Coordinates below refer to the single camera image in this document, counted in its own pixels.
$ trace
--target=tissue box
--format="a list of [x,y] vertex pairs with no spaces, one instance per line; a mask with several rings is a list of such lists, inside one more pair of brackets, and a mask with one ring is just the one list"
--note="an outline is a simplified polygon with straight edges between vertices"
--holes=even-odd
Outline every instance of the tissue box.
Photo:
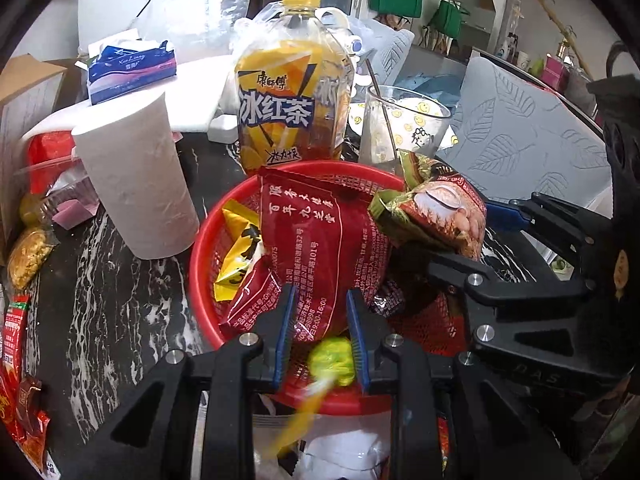
[[89,67],[89,98],[97,105],[175,73],[175,53],[167,41],[141,52],[107,46]]

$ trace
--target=candy wrapper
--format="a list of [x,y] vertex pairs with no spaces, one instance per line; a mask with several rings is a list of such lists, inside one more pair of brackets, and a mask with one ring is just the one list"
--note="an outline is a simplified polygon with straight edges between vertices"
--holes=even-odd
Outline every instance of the candy wrapper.
[[[250,320],[277,300],[262,291],[274,283],[293,283],[299,301],[295,339],[339,334],[347,327],[347,290],[360,288],[370,302],[386,269],[389,243],[367,214],[371,196],[269,168],[259,177],[262,241],[273,275],[261,276],[254,268],[223,324],[250,330]],[[260,307],[252,304],[257,296],[264,299]]]
[[260,217],[235,200],[229,200],[222,208],[226,229],[235,240],[220,267],[213,284],[216,301],[234,298],[242,280],[264,252],[260,235]]
[[36,275],[49,253],[58,244],[53,231],[27,227],[14,244],[7,269],[12,285],[23,290]]
[[28,306],[28,295],[15,296],[6,311],[2,328],[2,368],[14,397],[22,379],[22,340]]
[[454,250],[479,260],[486,205],[453,168],[418,153],[398,151],[407,192],[376,193],[369,212],[398,246],[421,240],[436,250]]

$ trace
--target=drinking glass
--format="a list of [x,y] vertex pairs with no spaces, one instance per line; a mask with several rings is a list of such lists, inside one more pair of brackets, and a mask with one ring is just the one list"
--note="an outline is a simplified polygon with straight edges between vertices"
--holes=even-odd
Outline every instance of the drinking glass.
[[366,92],[358,162],[395,173],[398,149],[433,156],[450,120],[449,109],[430,97],[386,85],[378,95],[372,85]]

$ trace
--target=red packaging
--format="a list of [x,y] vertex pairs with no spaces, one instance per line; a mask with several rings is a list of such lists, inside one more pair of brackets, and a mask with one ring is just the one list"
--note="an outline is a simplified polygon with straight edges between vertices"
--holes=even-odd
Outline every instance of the red packaging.
[[280,285],[269,269],[268,258],[263,256],[255,263],[236,292],[220,328],[223,331],[230,328],[230,335],[234,332],[233,329],[249,332],[258,314],[276,306],[279,294]]
[[24,430],[15,418],[15,396],[6,380],[4,367],[0,368],[0,419],[15,442],[24,440]]
[[22,380],[22,339],[27,326],[29,296],[18,295],[9,305],[2,328],[2,364],[15,397]]
[[257,314],[275,306],[277,292],[267,294],[268,288],[293,283],[298,288],[296,341],[343,332],[347,290],[360,288],[368,304],[388,261],[388,238],[367,212],[371,195],[272,168],[263,167],[258,175],[263,259],[274,276],[254,267],[223,323],[250,330]]
[[36,465],[36,467],[42,472],[44,470],[44,449],[45,439],[47,436],[47,426],[49,425],[49,415],[40,410],[38,412],[38,430],[40,431],[38,436],[27,434],[26,439],[20,444],[22,452],[29,457],[29,459]]

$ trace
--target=plastic bottle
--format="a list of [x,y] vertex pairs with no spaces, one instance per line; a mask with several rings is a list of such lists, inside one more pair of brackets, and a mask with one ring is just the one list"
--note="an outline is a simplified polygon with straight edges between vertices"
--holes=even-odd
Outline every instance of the plastic bottle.
[[339,158],[354,69],[315,16],[320,0],[282,0],[285,10],[236,65],[240,161],[260,166]]

